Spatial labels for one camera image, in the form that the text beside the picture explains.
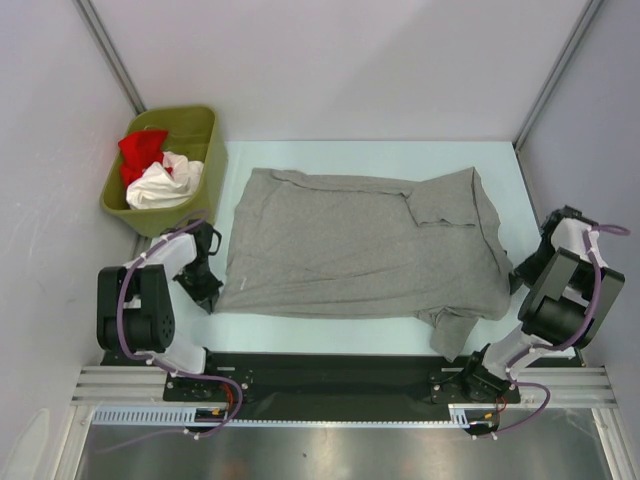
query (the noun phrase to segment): purple cable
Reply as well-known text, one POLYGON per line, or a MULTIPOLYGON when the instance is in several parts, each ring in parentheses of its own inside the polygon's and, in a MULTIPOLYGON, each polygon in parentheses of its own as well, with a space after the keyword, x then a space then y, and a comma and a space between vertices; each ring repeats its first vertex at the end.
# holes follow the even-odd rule
MULTIPOLYGON (((602 287, 602 271, 600 269, 600 265, 598 264, 598 259, 593 253, 593 243, 591 243, 591 238, 589 237, 590 231, 606 232, 606 233, 612 233, 614 235, 623 235, 623 236, 631 235, 631 232, 624 227, 621 227, 618 225, 605 225, 605 224, 596 225, 592 227, 591 230, 584 230, 582 232, 582 240, 584 242, 584 246, 587 251, 587 256, 589 257, 589 260, 593 265, 593 271, 594 271, 593 295, 591 296, 591 301, 589 302, 589 306, 587 307, 587 311, 585 312, 584 321, 582 322, 582 325, 580 325, 580 328, 576 330, 576 332, 571 337, 569 337, 565 342, 562 342, 560 345, 553 346, 553 345, 545 345, 542 343, 535 343, 531 346, 531 348, 543 348, 545 350, 554 351, 554 352, 566 350, 567 348, 573 346, 578 340, 580 340, 582 335, 584 335, 584 333, 587 331, 587 329, 591 325, 591 320, 593 320, 593 315, 596 309, 598 308, 598 302, 600 301, 600 289, 602 287)), ((540 383, 534 383, 534 382, 518 382, 511 376, 510 370, 513 368, 513 366, 528 354, 529 354, 529 349, 520 352, 511 360, 509 360, 509 362, 507 363, 508 370, 506 372, 507 379, 516 387, 534 387, 534 388, 539 388, 540 390, 543 390, 545 392, 545 399, 542 402, 542 404, 538 407, 538 409, 535 412, 533 412, 531 415, 529 415, 527 418, 519 422, 516 422, 513 425, 509 425, 508 427, 498 430, 498 433, 505 433, 510 430, 514 430, 518 427, 521 427, 531 422, 536 417, 538 417, 544 411, 545 408, 547 408, 547 406, 549 405, 549 402, 551 401, 551 391, 545 385, 542 385, 540 383)), ((490 436, 491 434, 482 435, 481 438, 487 438, 490 436)))
MULTIPOLYGON (((208 211, 205 209, 202 210, 195 210, 193 212, 191 212, 190 214, 186 215, 185 217, 183 217, 180 221, 178 221, 176 223, 177 225, 180 225, 182 222, 184 222, 185 220, 188 220, 190 218, 193 218, 196 215, 199 215, 200 218, 198 218, 198 220, 196 220, 193 223, 190 223, 188 225, 186 225, 185 227, 182 227, 180 229, 178 229, 175 232, 170 233, 167 236, 163 236, 161 238, 161 240, 156 243, 153 247, 151 247, 149 250, 147 250, 144 254, 140 255, 138 258, 136 258, 134 260, 134 262, 131 264, 131 266, 129 267, 129 269, 127 270, 127 273, 124 277, 124 279, 122 280, 122 286, 120 288, 120 294, 118 296, 118 305, 116 308, 116 329, 118 332, 118 339, 120 341, 120 347, 122 348, 123 353, 130 358, 131 360, 148 360, 151 357, 151 355, 136 355, 134 354, 131 349, 129 349, 129 346, 127 345, 127 339, 125 337, 124 334, 124 303, 125 303, 125 298, 126 298, 126 294, 127 294, 127 289, 129 288, 129 283, 131 283, 131 277, 133 276, 133 273, 135 272, 136 268, 138 268, 140 265, 142 265, 146 258, 150 257, 151 255, 153 255, 155 252, 157 252, 158 250, 160 250, 164 245, 166 245, 167 243, 169 243, 171 240, 173 240, 174 238, 176 238, 178 235, 181 235, 185 232, 188 232, 190 230, 193 230, 194 228, 198 227, 199 225, 201 225, 202 223, 205 222, 206 218, 208 217, 208 211)), ((238 398, 237 398, 237 403, 235 408, 233 409, 233 411, 227 415, 227 417, 221 421, 218 425, 216 425, 215 427, 213 427, 211 430, 201 433, 201 434, 197 434, 198 437, 196 438, 208 438, 210 436, 212 436, 213 434, 215 434, 218 430, 220 430, 220 428, 224 427, 227 423, 229 423, 231 420, 233 420, 236 415, 238 414, 238 412, 240 411, 240 407, 242 406, 242 400, 243 400, 243 395, 242 395, 242 388, 240 388, 240 385, 238 385, 238 383, 230 378, 226 378, 226 377, 219 377, 216 375, 203 375, 203 374, 193 374, 193 373, 188 373, 188 372, 183 372, 180 370, 176 370, 174 368, 171 368, 165 364, 163 364, 162 362, 158 361, 158 360, 153 360, 153 363, 158 366, 159 368, 161 368, 162 370, 172 374, 172 375, 176 375, 176 376, 181 376, 181 377, 187 377, 187 378, 193 378, 195 380, 210 380, 210 381, 215 381, 215 382, 222 382, 222 383, 226 383, 228 385, 231 385, 236 392, 238 393, 238 398)), ((164 435, 167 433, 180 433, 180 434, 184 434, 184 430, 178 430, 178 429, 165 429, 165 430, 159 430, 156 432, 151 432, 148 433, 146 435, 143 435, 141 437, 138 438, 133 438, 131 440, 127 440, 126 442, 122 442, 119 443, 117 445, 113 445, 111 447, 107 447, 107 448, 102 448, 102 449, 98 449, 95 450, 96 453, 99 454, 105 454, 105 453, 111 453, 115 450, 119 450, 120 448, 124 448, 124 447, 128 447, 130 445, 134 445, 136 443, 148 440, 150 438, 153 437, 157 437, 160 435, 164 435)))

